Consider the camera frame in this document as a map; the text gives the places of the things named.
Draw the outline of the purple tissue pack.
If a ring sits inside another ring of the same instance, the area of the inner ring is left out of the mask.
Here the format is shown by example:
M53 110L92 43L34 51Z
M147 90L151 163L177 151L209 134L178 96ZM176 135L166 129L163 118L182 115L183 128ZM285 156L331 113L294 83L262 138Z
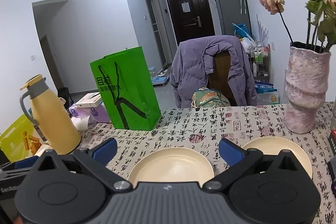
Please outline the purple tissue pack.
M70 114L75 118L84 119L90 117L98 123L110 123L110 117L103 103L97 107L76 107L72 105L69 107Z

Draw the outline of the white flat box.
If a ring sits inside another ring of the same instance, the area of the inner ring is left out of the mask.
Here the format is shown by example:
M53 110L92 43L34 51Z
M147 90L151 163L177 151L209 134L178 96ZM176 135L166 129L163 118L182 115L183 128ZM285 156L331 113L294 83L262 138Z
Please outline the white flat box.
M84 97L78 100L75 105L78 108L98 107L102 104L102 97L99 92L87 93Z

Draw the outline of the yellow thermos jug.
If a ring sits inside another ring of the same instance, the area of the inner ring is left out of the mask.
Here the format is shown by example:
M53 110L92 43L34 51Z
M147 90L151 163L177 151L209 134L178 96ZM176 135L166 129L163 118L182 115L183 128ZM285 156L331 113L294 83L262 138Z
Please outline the yellow thermos jug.
M46 78L36 75L20 89L27 90L19 99L23 113L39 127L51 147L59 155L75 150L81 142L81 136L61 98L46 84Z

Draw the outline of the cream plate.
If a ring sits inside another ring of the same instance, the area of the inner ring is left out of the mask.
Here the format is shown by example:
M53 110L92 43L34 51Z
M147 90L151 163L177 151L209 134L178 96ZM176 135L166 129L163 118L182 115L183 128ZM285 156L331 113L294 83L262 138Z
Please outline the cream plate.
M249 141L242 146L242 149L247 150L248 148L259 149L266 155L278 155L283 149L291 150L309 177L313 178L313 169L308 155L299 145L289 139L277 136L265 136Z
M203 185L215 177L205 156L193 149L171 147L155 151L141 159L130 171L127 180L139 182L198 182Z

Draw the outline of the purple puffer jacket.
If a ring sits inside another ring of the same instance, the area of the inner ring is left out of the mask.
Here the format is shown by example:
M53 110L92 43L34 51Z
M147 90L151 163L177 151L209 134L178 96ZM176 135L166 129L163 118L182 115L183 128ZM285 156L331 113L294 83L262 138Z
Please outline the purple puffer jacket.
M189 108L194 92L208 85L209 75L218 71L214 58L222 52L230 56L230 67L226 69L228 73L222 77L222 81L230 87L236 104L257 104L255 80L242 43L235 36L218 35L190 39L179 44L170 75L178 108Z

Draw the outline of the wooden chair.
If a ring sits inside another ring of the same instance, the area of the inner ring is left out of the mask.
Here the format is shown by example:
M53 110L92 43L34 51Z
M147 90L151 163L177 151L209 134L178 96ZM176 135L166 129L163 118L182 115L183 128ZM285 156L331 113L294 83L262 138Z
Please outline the wooden chair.
M221 92L230 102L237 106L232 90L228 84L228 75L231 67L231 57L228 51L222 51L213 58L214 71L209 74L207 87Z

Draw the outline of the dark entrance door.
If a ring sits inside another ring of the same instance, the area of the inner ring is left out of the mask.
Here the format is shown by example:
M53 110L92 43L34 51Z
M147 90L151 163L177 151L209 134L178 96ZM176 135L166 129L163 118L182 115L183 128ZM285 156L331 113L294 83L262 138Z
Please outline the dark entrance door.
M190 39L214 36L209 0L167 0L178 44Z

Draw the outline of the calligraphy print tablecloth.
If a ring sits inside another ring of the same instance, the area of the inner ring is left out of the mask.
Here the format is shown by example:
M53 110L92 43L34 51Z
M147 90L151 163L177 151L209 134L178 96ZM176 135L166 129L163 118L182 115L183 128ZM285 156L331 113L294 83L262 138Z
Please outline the calligraphy print tablecloth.
M307 134L289 131L282 119L286 106L211 107L205 109L165 110L152 131L115 129L98 123L82 131L81 146L93 148L108 138L118 143L116 157L108 169L127 178L131 169L146 155L167 147L186 147L198 151L212 164L216 174L228 168L218 153L220 139L227 138L243 146L251 140L277 136L291 140L308 155L313 181L321 195L321 206L314 223L335 223L335 197L327 162L333 157L328 136L333 116L333 102L318 109L314 129Z

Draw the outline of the patterned green cushion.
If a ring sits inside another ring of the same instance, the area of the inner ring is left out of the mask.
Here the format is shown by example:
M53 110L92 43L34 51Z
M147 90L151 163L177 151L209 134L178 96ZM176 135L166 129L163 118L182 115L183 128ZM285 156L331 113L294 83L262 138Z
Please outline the patterned green cushion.
M194 92L191 100L191 107L228 107L229 100L219 91L208 88L200 88Z

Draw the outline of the white rubber gloves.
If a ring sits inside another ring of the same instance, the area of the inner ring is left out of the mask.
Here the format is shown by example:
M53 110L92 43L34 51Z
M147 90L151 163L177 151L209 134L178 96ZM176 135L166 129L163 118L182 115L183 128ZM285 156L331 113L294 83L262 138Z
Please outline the white rubber gloves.
M35 153L35 156L42 156L42 154L46 151L46 150L50 150L52 149L52 147L50 145L47 144L43 144L39 147L39 149L37 150L37 152Z

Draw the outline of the red small box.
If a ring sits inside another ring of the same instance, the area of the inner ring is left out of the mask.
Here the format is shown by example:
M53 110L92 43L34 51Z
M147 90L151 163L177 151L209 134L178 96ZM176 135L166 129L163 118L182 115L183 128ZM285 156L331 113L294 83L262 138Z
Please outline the red small box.
M336 155L336 129L331 129L328 141L333 155Z

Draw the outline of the pink textured vase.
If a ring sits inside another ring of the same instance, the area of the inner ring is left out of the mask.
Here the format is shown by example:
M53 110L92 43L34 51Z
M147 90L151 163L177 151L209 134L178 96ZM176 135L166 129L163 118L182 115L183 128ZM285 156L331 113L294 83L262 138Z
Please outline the pink textured vase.
M288 98L284 124L290 131L305 134L314 128L317 110L326 99L330 58L331 53L320 46L291 43L284 86Z

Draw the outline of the grey refrigerator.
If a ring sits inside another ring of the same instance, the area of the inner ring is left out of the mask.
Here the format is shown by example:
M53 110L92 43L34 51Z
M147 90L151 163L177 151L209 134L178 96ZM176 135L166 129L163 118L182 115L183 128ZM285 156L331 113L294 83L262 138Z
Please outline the grey refrigerator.
M234 35L251 31L251 20L247 0L215 0L219 22L224 35Z

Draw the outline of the yellow-green snack box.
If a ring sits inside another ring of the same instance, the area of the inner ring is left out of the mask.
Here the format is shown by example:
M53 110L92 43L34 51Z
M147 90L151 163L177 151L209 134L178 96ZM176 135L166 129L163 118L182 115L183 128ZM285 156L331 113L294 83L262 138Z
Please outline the yellow-green snack box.
M10 162L34 156L44 144L43 139L25 114L1 134L0 141L1 150Z

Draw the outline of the green paper shopping bag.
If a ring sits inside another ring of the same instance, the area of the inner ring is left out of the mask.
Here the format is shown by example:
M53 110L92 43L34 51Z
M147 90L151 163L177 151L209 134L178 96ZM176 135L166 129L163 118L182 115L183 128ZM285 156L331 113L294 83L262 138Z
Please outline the green paper shopping bag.
M104 56L90 67L114 128L154 129L161 111L141 47Z

